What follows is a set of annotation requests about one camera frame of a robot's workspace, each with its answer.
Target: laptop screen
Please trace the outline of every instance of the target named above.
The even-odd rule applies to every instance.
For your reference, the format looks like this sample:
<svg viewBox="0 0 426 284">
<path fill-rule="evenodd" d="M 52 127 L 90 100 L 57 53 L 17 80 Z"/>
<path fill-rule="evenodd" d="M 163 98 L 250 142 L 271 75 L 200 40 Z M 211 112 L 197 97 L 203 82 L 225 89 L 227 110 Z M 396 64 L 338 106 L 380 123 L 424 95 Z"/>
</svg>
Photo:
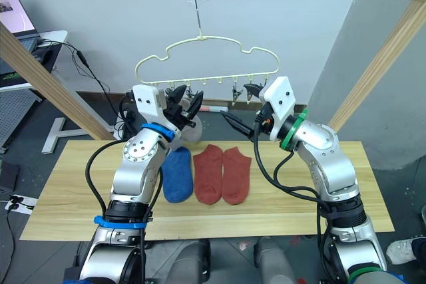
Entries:
<svg viewBox="0 0 426 284">
<path fill-rule="evenodd" d="M 37 34 L 19 0 L 0 0 L 0 21 L 16 37 Z"/>
</svg>

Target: blue sock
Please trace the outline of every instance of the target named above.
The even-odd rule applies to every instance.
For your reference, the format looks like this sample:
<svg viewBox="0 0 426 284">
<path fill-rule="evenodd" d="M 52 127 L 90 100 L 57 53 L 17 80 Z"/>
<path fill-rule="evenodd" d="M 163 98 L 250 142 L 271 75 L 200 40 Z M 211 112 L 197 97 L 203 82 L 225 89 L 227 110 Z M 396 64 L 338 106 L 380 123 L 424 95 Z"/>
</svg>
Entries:
<svg viewBox="0 0 426 284">
<path fill-rule="evenodd" d="M 192 194 L 191 152 L 181 146 L 169 153 L 161 165 L 163 172 L 162 189 L 170 203 L 183 202 Z"/>
</svg>

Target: sock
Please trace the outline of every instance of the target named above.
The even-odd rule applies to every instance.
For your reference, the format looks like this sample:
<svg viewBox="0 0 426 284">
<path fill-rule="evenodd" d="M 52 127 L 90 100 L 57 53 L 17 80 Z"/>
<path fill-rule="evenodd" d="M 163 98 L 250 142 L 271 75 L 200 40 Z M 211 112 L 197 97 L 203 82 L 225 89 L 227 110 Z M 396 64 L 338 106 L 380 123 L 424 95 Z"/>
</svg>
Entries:
<svg viewBox="0 0 426 284">
<path fill-rule="evenodd" d="M 162 189 L 166 200 L 178 203 L 189 198 L 193 189 L 190 151 L 181 146 L 169 153 L 161 168 L 164 176 Z"/>
<path fill-rule="evenodd" d="M 224 180 L 222 196 L 231 205 L 242 203 L 250 188 L 250 164 L 252 159 L 243 156 L 237 147 L 224 152 Z"/>
<path fill-rule="evenodd" d="M 214 204 L 222 195 L 222 150 L 209 144 L 194 156 L 195 196 L 204 204 Z"/>
</svg>

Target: red sock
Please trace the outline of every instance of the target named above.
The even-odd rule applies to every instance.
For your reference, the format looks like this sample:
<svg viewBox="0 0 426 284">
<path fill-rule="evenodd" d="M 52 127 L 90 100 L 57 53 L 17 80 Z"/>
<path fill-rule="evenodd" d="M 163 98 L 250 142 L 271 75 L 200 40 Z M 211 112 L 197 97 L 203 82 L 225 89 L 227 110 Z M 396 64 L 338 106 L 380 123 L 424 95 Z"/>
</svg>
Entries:
<svg viewBox="0 0 426 284">
<path fill-rule="evenodd" d="M 222 195 L 222 150 L 209 144 L 194 156 L 195 196 L 204 204 L 214 204 Z"/>
<path fill-rule="evenodd" d="M 250 164 L 252 159 L 243 156 L 237 147 L 224 152 L 224 181 L 222 196 L 231 205 L 242 203 L 250 188 Z"/>
</svg>

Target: laptop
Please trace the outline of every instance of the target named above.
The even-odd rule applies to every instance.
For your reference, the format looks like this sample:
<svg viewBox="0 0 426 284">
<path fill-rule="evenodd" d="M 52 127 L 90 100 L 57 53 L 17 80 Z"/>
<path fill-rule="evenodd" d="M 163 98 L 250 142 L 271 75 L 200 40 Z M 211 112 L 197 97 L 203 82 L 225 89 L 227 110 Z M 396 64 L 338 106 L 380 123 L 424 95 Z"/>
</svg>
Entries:
<svg viewBox="0 0 426 284">
<path fill-rule="evenodd" d="M 0 21 L 25 49 L 34 51 L 40 36 L 19 0 L 0 0 Z"/>
</svg>

